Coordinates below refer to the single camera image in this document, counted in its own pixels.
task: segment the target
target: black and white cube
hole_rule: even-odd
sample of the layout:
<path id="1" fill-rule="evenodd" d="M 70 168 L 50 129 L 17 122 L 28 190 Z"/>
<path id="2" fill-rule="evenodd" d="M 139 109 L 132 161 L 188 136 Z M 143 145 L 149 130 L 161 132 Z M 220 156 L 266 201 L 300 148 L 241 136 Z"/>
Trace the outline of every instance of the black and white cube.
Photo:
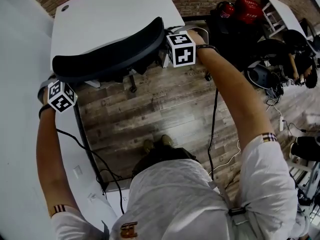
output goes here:
<path id="1" fill-rule="evenodd" d="M 175 68 L 196 63 L 196 44 L 186 31 L 167 35 L 166 46 L 170 61 Z"/>
<path id="2" fill-rule="evenodd" d="M 59 113 L 73 107 L 77 98 L 74 90 L 65 82 L 58 80 L 48 85 L 48 103 Z"/>

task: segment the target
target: electrical cable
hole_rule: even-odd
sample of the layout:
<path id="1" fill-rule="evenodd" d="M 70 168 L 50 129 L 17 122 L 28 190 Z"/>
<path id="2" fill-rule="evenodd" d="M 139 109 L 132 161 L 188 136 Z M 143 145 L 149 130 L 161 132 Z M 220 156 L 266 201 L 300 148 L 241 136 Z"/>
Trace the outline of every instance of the electrical cable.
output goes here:
<path id="1" fill-rule="evenodd" d="M 96 152 L 92 151 L 91 149 L 86 148 L 85 146 L 81 145 L 81 143 L 78 141 L 78 139 L 77 139 L 75 136 L 73 136 L 73 135 L 71 135 L 70 133 L 67 133 L 67 132 L 65 132 L 65 131 L 63 131 L 63 130 L 60 130 L 60 129 L 58 129 L 58 128 L 56 129 L 56 131 L 57 131 L 58 133 L 61 133 L 61 134 L 64 134 L 64 135 L 67 135 L 67 136 L 71 137 L 72 139 L 75 140 L 75 142 L 76 142 L 81 148 L 83 148 L 84 150 L 86 150 L 86 151 L 88 151 L 88 152 L 91 152 L 93 155 L 95 155 L 97 158 L 99 158 L 99 159 L 102 161 L 102 163 L 103 163 L 104 166 L 106 167 L 106 170 L 110 172 L 110 174 L 111 174 L 111 176 L 112 176 L 112 178 L 113 178 L 113 180 L 114 180 L 114 183 L 116 184 L 116 186 L 117 186 L 118 189 L 119 189 L 119 194 L 120 194 L 120 208 L 121 208 L 122 214 L 125 214 L 124 209 L 123 209 L 123 206 L 122 206 L 122 192 L 121 192 L 121 188 L 120 188 L 119 183 L 117 182 L 116 177 L 115 177 L 115 176 L 117 176 L 117 177 L 119 177 L 119 176 L 116 175 L 116 174 L 114 174 L 114 173 L 110 170 L 108 164 L 106 163 L 105 160 L 103 160 L 103 159 L 101 158 L 101 156 L 99 156 Z"/>
<path id="2" fill-rule="evenodd" d="M 103 172 L 103 171 L 108 171 L 108 172 L 110 172 L 108 169 L 104 168 L 104 169 L 102 169 L 102 170 L 99 171 L 99 174 L 101 174 L 101 172 Z M 116 177 L 118 178 L 118 180 L 122 180 L 122 177 L 121 177 L 121 176 L 115 174 L 114 172 L 112 172 L 112 173 L 113 173 L 114 176 L 116 176 Z M 98 175 L 95 177 L 95 180 L 96 180 L 96 182 L 98 182 L 98 183 L 101 185 L 101 182 L 98 180 Z"/>
<path id="3" fill-rule="evenodd" d="M 211 140 L 208 148 L 208 157 L 210 161 L 210 167 L 211 167 L 211 179 L 214 180 L 214 164 L 212 162 L 211 158 L 211 148 L 214 143 L 214 132 L 215 132 L 215 121 L 216 121 L 216 111 L 217 111 L 217 105 L 218 105 L 218 88 L 215 89 L 215 98 L 214 98 L 214 107 L 213 107 L 213 115 L 212 115 L 212 128 L 211 128 Z"/>
<path id="4" fill-rule="evenodd" d="M 296 129 L 298 129 L 299 131 L 303 132 L 303 133 L 316 133 L 318 132 L 318 130 L 306 130 L 306 129 L 300 129 L 298 128 L 293 122 L 289 123 L 289 127 L 290 125 L 293 125 Z"/>
<path id="5" fill-rule="evenodd" d="M 276 106 L 274 104 L 269 105 L 269 107 L 266 109 L 266 111 L 268 111 L 268 109 L 273 106 L 275 108 L 276 111 L 278 111 L 280 113 L 280 117 L 282 117 L 282 113 L 279 109 L 276 108 Z"/>
<path id="6" fill-rule="evenodd" d="M 268 99 L 266 100 L 266 104 L 269 105 L 269 106 L 272 106 L 272 105 L 277 105 L 278 103 L 280 102 L 280 97 L 278 98 L 270 98 L 269 95 L 268 95 Z"/>
<path id="7" fill-rule="evenodd" d="M 228 165 L 235 156 L 237 156 L 237 155 L 240 154 L 241 148 L 239 147 L 239 140 L 238 140 L 237 143 L 236 143 L 236 147 L 237 147 L 238 150 L 239 150 L 238 153 L 234 154 L 234 155 L 229 159 L 229 161 L 228 161 L 227 163 L 221 164 L 221 165 L 217 166 L 216 168 L 214 168 L 213 171 L 215 171 L 215 170 L 218 169 L 219 167 Z"/>

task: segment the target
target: floor plank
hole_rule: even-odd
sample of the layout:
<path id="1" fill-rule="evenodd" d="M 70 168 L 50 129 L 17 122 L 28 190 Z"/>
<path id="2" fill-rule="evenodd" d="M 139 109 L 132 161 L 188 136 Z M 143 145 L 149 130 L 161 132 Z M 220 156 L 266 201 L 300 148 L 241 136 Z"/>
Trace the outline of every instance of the floor plank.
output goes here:
<path id="1" fill-rule="evenodd" d="M 174 140 L 175 147 L 184 147 L 191 152 L 209 172 L 207 152 L 216 87 L 213 81 L 205 80 L 205 74 L 206 69 L 199 64 L 165 69 L 154 66 L 144 75 L 134 76 L 135 93 L 129 90 L 128 77 L 123 83 L 102 83 L 100 88 L 81 85 L 76 92 L 91 149 L 108 163 L 114 173 L 126 179 L 132 176 L 135 164 L 144 155 L 144 140 L 158 141 L 167 134 Z M 264 91 L 256 91 L 265 102 Z M 314 89 L 287 87 L 276 107 L 288 123 L 317 129 L 320 125 L 319 93 L 318 86 Z M 286 156 L 290 147 L 286 126 L 279 132 L 280 114 L 272 106 L 267 113 Z M 296 136 L 302 135 L 296 129 L 291 131 Z M 215 167 L 227 163 L 239 151 L 237 140 L 234 121 L 219 95 L 211 151 Z M 100 170 L 104 168 L 99 160 L 96 163 Z M 227 189 L 232 197 L 238 190 L 240 168 L 241 153 L 214 172 L 215 179 L 224 186 L 234 178 Z M 105 181 L 111 180 L 106 171 L 102 176 Z"/>

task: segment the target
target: bracelet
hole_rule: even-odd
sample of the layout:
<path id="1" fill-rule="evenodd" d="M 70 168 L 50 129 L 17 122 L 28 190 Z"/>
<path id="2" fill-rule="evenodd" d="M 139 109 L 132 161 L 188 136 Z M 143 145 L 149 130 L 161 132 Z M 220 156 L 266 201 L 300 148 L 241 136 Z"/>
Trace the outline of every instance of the bracelet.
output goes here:
<path id="1" fill-rule="evenodd" d="M 220 52 L 218 51 L 218 49 L 213 46 L 213 45 L 210 45 L 210 44 L 200 44 L 200 45 L 196 45 L 195 46 L 195 51 L 199 50 L 199 49 L 202 49 L 202 48 L 211 48 L 211 49 L 214 49 L 218 54 L 220 54 Z"/>
<path id="2" fill-rule="evenodd" d="M 39 110 L 39 119 L 40 119 L 40 117 L 41 117 L 41 113 L 44 111 L 44 110 L 47 110 L 47 109 L 52 109 L 52 106 L 48 103 L 48 104 L 46 104 L 46 105 L 44 105 L 42 108 L 40 108 L 40 110 Z"/>

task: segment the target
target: white wall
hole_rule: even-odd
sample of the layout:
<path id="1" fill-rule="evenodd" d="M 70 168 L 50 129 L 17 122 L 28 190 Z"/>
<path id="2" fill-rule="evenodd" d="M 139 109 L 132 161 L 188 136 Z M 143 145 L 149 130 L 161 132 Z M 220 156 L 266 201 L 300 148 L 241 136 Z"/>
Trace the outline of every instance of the white wall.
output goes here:
<path id="1" fill-rule="evenodd" d="M 35 0 L 0 0 L 0 235 L 5 240 L 55 239 L 36 165 L 37 92 L 50 74 L 52 28 L 53 20 Z M 57 126 L 80 139 L 72 110 L 57 119 Z M 101 195 L 86 153 L 69 137 L 59 138 L 84 216 L 98 228 L 101 220 L 112 226 L 117 217 Z M 77 165 L 83 172 L 79 179 L 73 173 Z M 90 193 L 104 202 L 90 204 Z"/>

